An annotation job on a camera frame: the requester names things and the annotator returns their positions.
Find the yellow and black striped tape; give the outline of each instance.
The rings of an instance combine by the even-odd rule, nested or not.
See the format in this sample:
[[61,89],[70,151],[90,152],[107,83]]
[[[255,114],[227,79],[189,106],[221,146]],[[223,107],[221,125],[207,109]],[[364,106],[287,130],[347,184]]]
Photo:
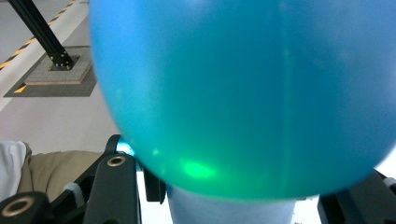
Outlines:
[[[51,26],[56,20],[58,20],[58,18],[64,13],[66,12],[67,9],[69,9],[74,3],[76,2],[76,0],[71,1],[69,4],[67,4],[66,7],[64,7],[64,9],[62,9],[62,11],[60,11],[52,20],[50,20],[48,22],[48,25]],[[9,57],[5,62],[3,62],[2,64],[0,64],[0,71],[5,68],[9,63],[11,63],[11,61],[18,56],[18,54],[20,54],[24,49],[26,49],[33,41],[35,41],[35,37],[30,38],[26,43],[23,44],[22,47],[20,47],[17,51],[15,51],[11,57]]]

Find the black pole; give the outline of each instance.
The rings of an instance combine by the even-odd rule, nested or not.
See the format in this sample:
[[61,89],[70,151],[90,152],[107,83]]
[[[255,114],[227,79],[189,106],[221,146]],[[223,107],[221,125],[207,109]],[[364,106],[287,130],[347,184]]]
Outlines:
[[57,68],[70,70],[74,62],[47,25],[32,0],[8,0]]

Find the balloon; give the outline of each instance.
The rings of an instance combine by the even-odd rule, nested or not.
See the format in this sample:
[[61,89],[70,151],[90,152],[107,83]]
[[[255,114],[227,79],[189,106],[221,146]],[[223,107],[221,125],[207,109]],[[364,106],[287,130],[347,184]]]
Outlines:
[[265,201],[329,193],[396,140],[396,1],[92,0],[95,73],[166,183]]

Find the khaki pants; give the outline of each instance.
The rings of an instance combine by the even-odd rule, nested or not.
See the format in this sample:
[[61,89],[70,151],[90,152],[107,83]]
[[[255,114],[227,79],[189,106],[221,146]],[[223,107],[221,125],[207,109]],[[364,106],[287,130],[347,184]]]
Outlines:
[[87,151],[32,155],[32,150],[25,145],[26,158],[17,192],[41,191],[48,195],[50,202],[64,191],[64,185],[74,182],[102,155]]

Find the black mat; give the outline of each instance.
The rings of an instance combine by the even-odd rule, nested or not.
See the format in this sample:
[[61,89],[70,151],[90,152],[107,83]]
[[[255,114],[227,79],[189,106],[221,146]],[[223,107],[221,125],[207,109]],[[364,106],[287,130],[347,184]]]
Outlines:
[[96,85],[91,67],[81,84],[25,85],[24,80],[37,67],[37,63],[9,90],[4,97],[88,97]]

